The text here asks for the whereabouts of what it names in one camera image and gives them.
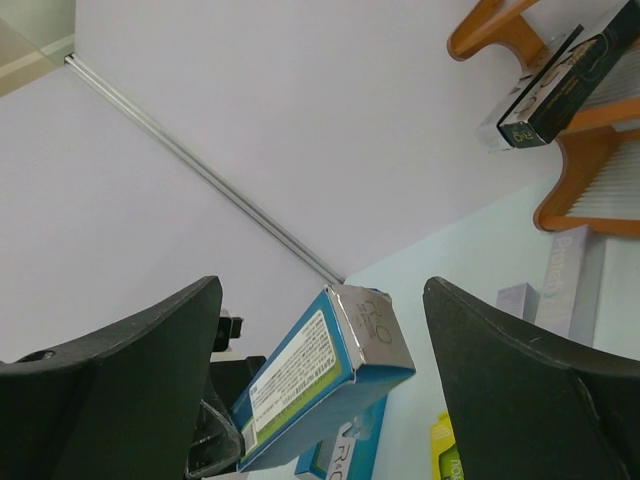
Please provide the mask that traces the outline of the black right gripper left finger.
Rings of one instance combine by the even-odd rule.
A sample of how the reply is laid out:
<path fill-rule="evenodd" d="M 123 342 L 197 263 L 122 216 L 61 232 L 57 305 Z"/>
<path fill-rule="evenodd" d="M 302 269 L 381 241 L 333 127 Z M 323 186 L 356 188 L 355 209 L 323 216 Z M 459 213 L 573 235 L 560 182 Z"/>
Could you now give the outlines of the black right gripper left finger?
<path fill-rule="evenodd" d="M 222 288 L 158 304 L 1 368 L 5 479 L 179 479 L 208 374 Z"/>

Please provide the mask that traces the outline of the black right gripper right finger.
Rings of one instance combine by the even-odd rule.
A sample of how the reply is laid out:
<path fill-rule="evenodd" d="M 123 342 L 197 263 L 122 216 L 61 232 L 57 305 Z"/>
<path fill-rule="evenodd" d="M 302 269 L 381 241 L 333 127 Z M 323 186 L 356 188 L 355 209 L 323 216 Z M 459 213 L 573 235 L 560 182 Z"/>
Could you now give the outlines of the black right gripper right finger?
<path fill-rule="evenodd" d="M 555 335 L 441 277 L 423 304 L 468 479 L 636 479 L 639 363 Z"/>

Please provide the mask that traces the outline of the blue toothpaste box with barcode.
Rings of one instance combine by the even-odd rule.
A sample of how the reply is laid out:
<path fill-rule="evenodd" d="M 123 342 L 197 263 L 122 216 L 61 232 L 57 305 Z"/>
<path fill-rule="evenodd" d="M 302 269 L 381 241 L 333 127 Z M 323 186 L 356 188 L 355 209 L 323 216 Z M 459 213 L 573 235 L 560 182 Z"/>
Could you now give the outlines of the blue toothpaste box with barcode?
<path fill-rule="evenodd" d="M 324 287 L 232 406 L 238 470 L 289 463 L 415 372 L 388 294 Z"/>

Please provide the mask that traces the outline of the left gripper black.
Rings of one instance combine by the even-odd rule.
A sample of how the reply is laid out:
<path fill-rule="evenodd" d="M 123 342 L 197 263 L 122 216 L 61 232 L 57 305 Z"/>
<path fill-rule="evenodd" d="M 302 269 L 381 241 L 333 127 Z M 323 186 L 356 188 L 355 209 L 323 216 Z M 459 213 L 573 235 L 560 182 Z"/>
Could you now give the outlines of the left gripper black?
<path fill-rule="evenodd" d="M 222 309 L 209 363 L 209 377 L 200 401 L 184 479 L 236 473 L 245 453 L 244 439 L 229 411 L 266 362 L 262 355 L 242 357 L 231 348 L 241 337 L 244 319 Z"/>

